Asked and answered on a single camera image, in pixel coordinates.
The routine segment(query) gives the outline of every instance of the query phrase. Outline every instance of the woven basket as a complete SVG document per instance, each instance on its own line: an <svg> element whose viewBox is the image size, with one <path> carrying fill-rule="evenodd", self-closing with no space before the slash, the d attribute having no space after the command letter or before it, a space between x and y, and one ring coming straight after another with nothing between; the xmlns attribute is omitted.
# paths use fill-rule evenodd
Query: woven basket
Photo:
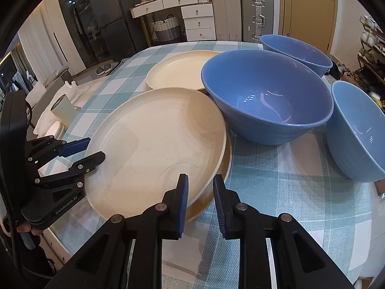
<svg viewBox="0 0 385 289"><path fill-rule="evenodd" d="M153 25L159 42L171 41L182 35L177 16L164 21L156 21Z"/></svg>

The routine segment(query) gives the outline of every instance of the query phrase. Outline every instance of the stacked plates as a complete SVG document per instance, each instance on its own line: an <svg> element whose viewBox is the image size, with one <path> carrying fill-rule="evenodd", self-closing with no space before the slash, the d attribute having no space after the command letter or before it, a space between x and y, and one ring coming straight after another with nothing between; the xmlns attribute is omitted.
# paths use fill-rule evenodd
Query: stacked plates
<svg viewBox="0 0 385 289"><path fill-rule="evenodd" d="M61 121L55 122L46 132L45 136L54 136L55 139L60 139L65 133L65 126Z"/></svg>
<svg viewBox="0 0 385 289"><path fill-rule="evenodd" d="M187 212L191 220L212 202L210 186L223 162L226 139L222 114L205 94L186 88L142 93L118 107L95 132L86 156L103 151L106 159L87 175L87 199L105 219L117 213L135 216L161 202L184 173L189 177L187 207L195 209ZM230 148L222 175L230 166Z"/></svg>

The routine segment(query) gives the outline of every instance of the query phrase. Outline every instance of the screw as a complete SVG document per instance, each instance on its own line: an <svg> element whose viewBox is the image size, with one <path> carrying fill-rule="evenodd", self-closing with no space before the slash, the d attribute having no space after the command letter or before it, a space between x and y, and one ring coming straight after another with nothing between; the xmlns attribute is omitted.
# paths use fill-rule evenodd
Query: screw
<svg viewBox="0 0 385 289"><path fill-rule="evenodd" d="M236 207L240 211L246 211L248 206L246 203L238 203Z"/></svg>
<svg viewBox="0 0 385 289"><path fill-rule="evenodd" d="M114 224L117 224L117 223L120 223L122 219L123 219L122 215L115 214L115 215L112 215L111 222L113 222Z"/></svg>
<svg viewBox="0 0 385 289"><path fill-rule="evenodd" d="M281 219L284 221L284 222L291 222L291 220L293 219L292 217L291 217L291 215L290 214L287 214L287 213L284 213L284 214L282 214L281 215Z"/></svg>
<svg viewBox="0 0 385 289"><path fill-rule="evenodd" d="M157 211L164 211L166 208L167 208L167 204L164 204L164 203L158 203L158 204L155 206L155 209L156 209Z"/></svg>

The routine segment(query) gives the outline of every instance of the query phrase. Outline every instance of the bowl rim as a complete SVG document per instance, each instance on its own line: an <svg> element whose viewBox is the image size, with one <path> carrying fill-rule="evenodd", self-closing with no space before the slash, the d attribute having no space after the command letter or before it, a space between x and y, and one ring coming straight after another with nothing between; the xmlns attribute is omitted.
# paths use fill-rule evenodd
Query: bowl rim
<svg viewBox="0 0 385 289"><path fill-rule="evenodd" d="M304 43L304 44L306 44L307 46L312 47L312 48L315 49L317 52L319 52L319 53L321 53L322 55L324 55L326 58L328 58L328 60L330 61L330 65L329 65L329 66L325 66L325 65L320 65L320 64L313 63L313 62L310 62L310 61L306 61L305 59L300 59L300 58L297 58L297 57L295 57L295 56L293 56L293 55L291 55L291 54L288 54L288 53L285 53L285 52L283 52L283 51L281 51L281 50L278 50L278 49L274 48L273 46L271 46L271 45L269 45L269 44L267 44L266 42L263 41L263 39L269 38L269 37L267 37L267 36L274 36L274 38L286 38L286 39L292 39L292 40L295 40L295 41L299 41L300 43ZM308 43L306 43L306 42L303 42L302 40L295 39L295 38L292 38L292 37L289 37L289 36L282 36L282 35L279 35L279 34L264 34L263 36L260 37L259 40L261 41L262 44L266 44L268 47L274 49L274 51L277 51L278 53L281 53L281 54L283 54L283 55L286 55L286 56L288 56L288 57L291 57L292 59L295 59L295 60L297 60L297 61L305 62L305 63L307 63L307 64L311 64L311 65L318 66L318 67L324 67L324 68L327 68L327 69L333 67L333 62L332 62L332 60L331 60L325 53L323 53L322 51L320 51L319 49L317 49L315 46L312 46L312 45L310 45L310 44L308 44Z"/></svg>
<svg viewBox="0 0 385 289"><path fill-rule="evenodd" d="M358 141L359 145L361 146L361 148L365 151L365 153L370 157L370 159L376 164L376 166L383 172L385 173L385 170L377 163L377 161L373 158L373 156L370 154L370 152L366 149L366 147L363 145L362 141L357 137L357 135L354 133L354 130L352 129L352 126L349 124L348 120L346 119L344 113L342 112L341 108L340 108L340 105L338 104L337 102L337 99L335 97L335 94L334 94L334 88L335 86L340 86L340 85L347 85L347 86L352 86L355 88L355 90L359 90L361 91L363 94L365 94L368 99L371 100L371 102L373 103L373 105L376 106L376 108L379 109L379 112L381 112L382 116L385 117L385 114L381 111L381 109L378 107L378 105L376 104L376 102L374 102L372 100L371 97L369 97L365 92L363 92L360 88L358 88L357 86L349 83L349 82L346 82L346 81L343 81L343 80L338 80L336 82L333 83L332 85L332 96L333 96L333 100L334 100L334 105L337 107L338 109L338 112L342 115L342 118L343 120L345 121L345 123L348 125L350 131L352 132L352 134L354 135L354 138Z"/></svg>
<svg viewBox="0 0 385 289"><path fill-rule="evenodd" d="M206 84L206 80L205 80L205 77L203 76L203 71L205 70L205 67L207 65L208 62L210 62L212 59L216 58L216 57L219 57L225 53L230 53L230 52L237 52L237 51L251 51L251 52L255 52L255 51L264 51L266 53L269 53L269 55L275 55L275 56L278 56L278 57L281 57L283 59L288 59L288 60L291 60L291 61L294 61L295 63L299 63L302 65L302 67L304 67L305 69L307 69L308 71L310 71L310 73L313 73L314 76L317 77L317 79L322 83L322 85L325 87L325 90L327 91L328 93L328 96L330 97L330 101L332 102L332 107L330 108L330 111L328 113L328 115L326 117L324 117L324 119L322 120L319 120L317 122L313 122L313 123L309 123L309 124L291 124L291 123L280 123L280 122L275 122L273 120L268 120L268 119L265 119L265 118L261 118L259 116L256 116L256 115L253 115L253 114L250 114L250 113L247 113L247 112L244 112L244 111L240 111L239 109L235 108L234 106L232 106L230 103L228 103L227 101L225 101L224 99L222 99L220 96L218 96L216 93L214 93L210 88L207 88L207 84ZM222 52L220 54L217 54L215 57L212 57L211 59L209 59L205 65L203 65L202 67L202 71L201 71L201 79L202 79L202 83L203 85L205 86L205 89L207 90L208 93L210 93L215 99L218 99L221 103L225 104L228 108L230 108L231 110L233 110L234 112L240 114L240 115L243 115L243 116L246 116L248 118L251 118L251 119L254 119L254 120L258 120L260 122L264 122L264 123L267 123L267 124L271 124L271 125L275 125L275 126L280 126L280 127L293 127L293 128L303 128L303 129L310 129L310 128L314 128L314 127L317 127L317 126L320 126L320 125L323 125L325 124L332 116L333 114L333 110L334 110L334 100L333 100L333 97L332 97L332 92L331 90L329 90L329 88L326 86L326 84L322 81L321 77L318 76L310 67L306 66L305 64L297 61L296 59L293 59L291 57L288 57L286 55L283 55L283 54L280 54L280 53L276 53L276 52L272 52L272 51L267 51L267 50L263 50L263 49L237 49L237 50L230 50L230 51L225 51L225 52Z"/></svg>

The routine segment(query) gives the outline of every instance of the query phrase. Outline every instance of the drawer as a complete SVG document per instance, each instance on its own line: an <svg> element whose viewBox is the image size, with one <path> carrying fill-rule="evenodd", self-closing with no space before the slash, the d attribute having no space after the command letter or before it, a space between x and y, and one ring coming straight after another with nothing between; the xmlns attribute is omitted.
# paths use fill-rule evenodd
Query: drawer
<svg viewBox="0 0 385 289"><path fill-rule="evenodd" d="M143 5L135 6L131 9L131 15L133 18L146 15L152 12L156 12L163 9L162 0L156 0L145 3Z"/></svg>
<svg viewBox="0 0 385 289"><path fill-rule="evenodd" d="M194 18L202 16L214 16L212 4L197 4L181 7L183 18Z"/></svg>
<svg viewBox="0 0 385 289"><path fill-rule="evenodd" d="M188 29L215 28L214 17L205 16L197 18L185 18L184 26Z"/></svg>
<svg viewBox="0 0 385 289"><path fill-rule="evenodd" d="M215 28L186 30L187 41L215 40Z"/></svg>
<svg viewBox="0 0 385 289"><path fill-rule="evenodd" d="M163 7L165 9L168 9L169 7L179 6L179 5L198 3L198 0L162 0L162 1L163 1Z"/></svg>

